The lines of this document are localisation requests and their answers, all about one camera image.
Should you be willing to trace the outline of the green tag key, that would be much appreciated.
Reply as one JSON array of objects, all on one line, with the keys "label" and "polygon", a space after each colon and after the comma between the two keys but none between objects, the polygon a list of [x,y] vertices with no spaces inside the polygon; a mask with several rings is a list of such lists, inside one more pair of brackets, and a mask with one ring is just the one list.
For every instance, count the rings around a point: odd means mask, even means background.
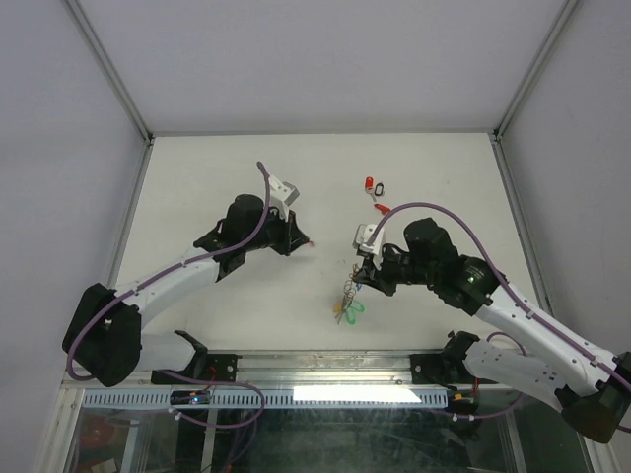
[{"label": "green tag key", "polygon": [[359,302],[351,303],[349,310],[353,314],[363,313],[365,311],[365,307]]}]

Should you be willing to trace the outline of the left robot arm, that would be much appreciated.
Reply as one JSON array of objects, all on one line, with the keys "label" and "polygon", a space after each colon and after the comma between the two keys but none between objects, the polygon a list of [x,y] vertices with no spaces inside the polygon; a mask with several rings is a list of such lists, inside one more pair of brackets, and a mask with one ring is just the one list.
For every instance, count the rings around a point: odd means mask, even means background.
[{"label": "left robot arm", "polygon": [[149,334],[145,327],[190,293],[216,284],[245,264],[248,253],[270,248],[288,256],[309,238],[299,229],[290,197],[268,202],[241,194],[225,218],[197,239],[178,262],[144,282],[117,289],[87,288],[62,341],[71,363],[87,380],[106,387],[136,371],[174,372],[185,382],[208,378],[207,348],[184,330]]}]

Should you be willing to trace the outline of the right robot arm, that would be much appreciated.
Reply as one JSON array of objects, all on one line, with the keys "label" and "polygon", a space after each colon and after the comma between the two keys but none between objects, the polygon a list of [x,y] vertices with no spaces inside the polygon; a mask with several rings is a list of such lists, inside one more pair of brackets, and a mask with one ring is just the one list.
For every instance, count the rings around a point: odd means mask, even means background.
[{"label": "right robot arm", "polygon": [[583,437],[608,443],[630,407],[630,355],[615,355],[529,302],[483,259],[461,255],[431,218],[409,224],[405,249],[362,224],[353,246],[362,266],[353,278],[391,297],[421,285],[446,305],[506,333],[528,351],[516,354],[467,332],[444,347],[441,369],[452,381],[469,375],[505,384],[559,412]]}]

